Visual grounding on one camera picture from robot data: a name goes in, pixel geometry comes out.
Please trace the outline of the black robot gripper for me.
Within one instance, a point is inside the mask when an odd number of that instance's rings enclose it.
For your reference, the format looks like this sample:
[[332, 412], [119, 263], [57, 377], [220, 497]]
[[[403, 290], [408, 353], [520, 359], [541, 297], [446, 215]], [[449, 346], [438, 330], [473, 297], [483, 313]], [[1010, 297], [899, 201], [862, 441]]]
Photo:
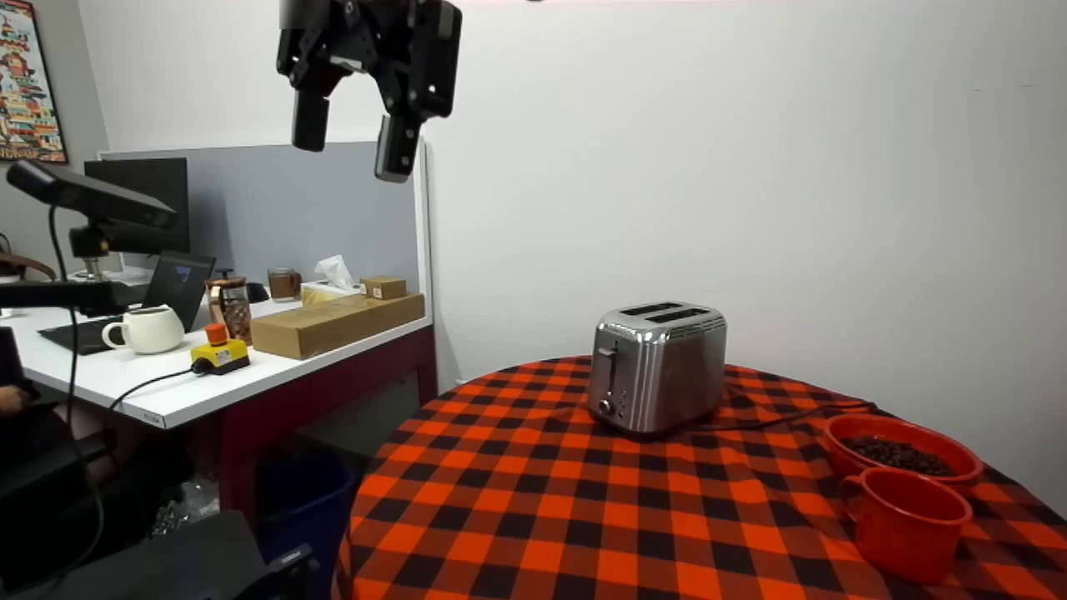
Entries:
[[320, 154], [327, 95], [342, 76], [368, 73], [386, 105], [373, 172], [403, 183], [418, 163], [418, 121], [453, 113], [459, 32], [453, 0], [282, 0], [278, 70], [299, 91], [292, 146]]

